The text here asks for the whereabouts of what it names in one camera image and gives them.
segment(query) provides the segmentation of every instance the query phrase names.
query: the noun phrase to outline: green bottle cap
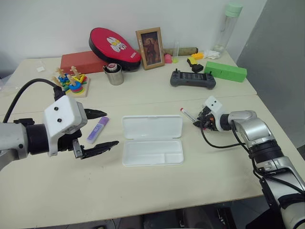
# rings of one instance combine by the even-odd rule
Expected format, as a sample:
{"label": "green bottle cap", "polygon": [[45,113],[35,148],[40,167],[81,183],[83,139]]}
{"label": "green bottle cap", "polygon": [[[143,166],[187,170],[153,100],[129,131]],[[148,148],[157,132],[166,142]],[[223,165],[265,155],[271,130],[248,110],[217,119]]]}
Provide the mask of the green bottle cap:
{"label": "green bottle cap", "polygon": [[231,18],[239,17],[240,12],[242,11],[243,6],[236,2],[230,2],[225,9],[225,15]]}

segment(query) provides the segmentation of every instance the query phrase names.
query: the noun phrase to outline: table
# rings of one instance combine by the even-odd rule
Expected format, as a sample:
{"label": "table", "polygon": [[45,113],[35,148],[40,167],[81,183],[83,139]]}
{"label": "table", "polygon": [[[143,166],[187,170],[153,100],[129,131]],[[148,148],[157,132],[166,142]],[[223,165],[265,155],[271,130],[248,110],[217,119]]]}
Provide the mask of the table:
{"label": "table", "polygon": [[[179,58],[180,61],[177,64],[166,64],[153,70],[145,71],[141,65],[136,72],[124,73],[125,82],[118,86],[111,85],[104,73],[89,74],[91,82],[88,97],[78,98],[77,101],[83,103],[85,108],[95,108],[200,99],[208,98],[211,94],[218,98],[256,94],[255,89],[247,79],[243,83],[238,83],[216,78],[216,87],[212,91],[200,87],[172,87],[170,85],[170,77],[175,68],[191,72],[191,68],[186,62],[186,57]],[[227,52],[215,62],[235,65]],[[51,79],[60,63],[61,58],[24,60],[7,84],[10,86],[23,86],[27,81],[34,78]],[[198,63],[205,66],[206,60],[199,60]],[[36,68],[41,65],[45,67],[46,71],[39,73]],[[4,115],[10,106],[17,91],[13,92],[13,94],[10,93],[0,99],[0,115]],[[44,111],[54,101],[52,93],[52,88],[45,83],[33,84],[30,89],[24,92],[13,113]]]}
{"label": "table", "polygon": [[[217,82],[218,88],[222,87],[221,82]],[[249,90],[252,88],[247,81],[241,85]],[[85,160],[75,159],[73,152],[59,152],[58,156],[51,158],[46,154],[30,155],[6,166],[0,172],[0,227],[31,228],[73,224],[262,195],[261,186],[252,174],[247,153],[241,147],[209,147],[200,130],[184,115],[181,137],[184,153],[182,165],[122,165],[125,139],[122,135],[121,119],[124,115],[179,115],[181,107],[194,116],[199,113],[206,98],[194,98],[192,94],[197,91],[193,87],[174,89],[185,92],[188,99],[171,97],[171,101],[163,98],[161,101],[148,100],[146,103],[145,98],[141,98],[137,103],[132,101],[127,104],[118,102],[116,105],[96,105],[94,108],[107,112],[110,117],[96,144],[120,141],[109,152]],[[230,89],[228,95],[221,94],[222,91],[217,89],[201,90],[202,97],[214,95],[228,112],[255,110],[270,127],[283,153],[290,157],[300,176],[305,179],[303,159],[257,95],[246,94],[246,89],[242,95],[233,94]],[[33,112],[15,113],[11,120],[27,117],[32,117],[36,123],[40,123],[42,112],[34,109]],[[97,120],[89,120],[81,129],[83,137],[80,138],[80,143],[85,145],[85,148],[93,147],[85,138],[96,123]],[[206,136],[216,145],[236,142],[232,132],[207,132]]]}

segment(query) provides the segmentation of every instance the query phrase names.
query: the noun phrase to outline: marker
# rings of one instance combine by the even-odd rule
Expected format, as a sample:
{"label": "marker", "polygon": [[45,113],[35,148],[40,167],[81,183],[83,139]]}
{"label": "marker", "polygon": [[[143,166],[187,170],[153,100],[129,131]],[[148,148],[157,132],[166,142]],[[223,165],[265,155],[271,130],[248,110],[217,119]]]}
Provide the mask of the marker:
{"label": "marker", "polygon": [[95,128],[92,130],[92,132],[89,134],[87,137],[87,142],[90,144],[93,144],[94,141],[97,139],[99,136],[100,132],[103,130],[103,128],[106,126],[107,122],[109,121],[108,117],[102,117]]}
{"label": "marker", "polygon": [[188,119],[189,119],[192,123],[197,122],[197,120],[196,120],[193,116],[191,116],[185,109],[181,108],[180,111],[181,111],[183,114],[185,114],[185,116],[188,117]]}

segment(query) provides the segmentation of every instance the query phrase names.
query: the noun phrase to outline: gray controller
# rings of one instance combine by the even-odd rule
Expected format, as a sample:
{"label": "gray controller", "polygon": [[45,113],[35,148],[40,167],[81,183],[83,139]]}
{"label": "gray controller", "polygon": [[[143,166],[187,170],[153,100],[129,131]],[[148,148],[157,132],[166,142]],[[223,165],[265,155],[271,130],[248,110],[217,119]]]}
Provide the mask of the gray controller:
{"label": "gray controller", "polygon": [[213,89],[216,81],[211,74],[208,73],[184,73],[176,69],[171,76],[171,85],[177,87],[179,85],[206,87]]}

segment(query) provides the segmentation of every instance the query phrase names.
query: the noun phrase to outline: framed picture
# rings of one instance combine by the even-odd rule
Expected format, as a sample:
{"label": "framed picture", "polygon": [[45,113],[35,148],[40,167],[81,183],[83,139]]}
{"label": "framed picture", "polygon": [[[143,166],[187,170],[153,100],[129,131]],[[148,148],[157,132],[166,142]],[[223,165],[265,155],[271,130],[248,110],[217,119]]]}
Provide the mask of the framed picture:
{"label": "framed picture", "polygon": [[160,27],[135,32],[145,70],[164,65]]}

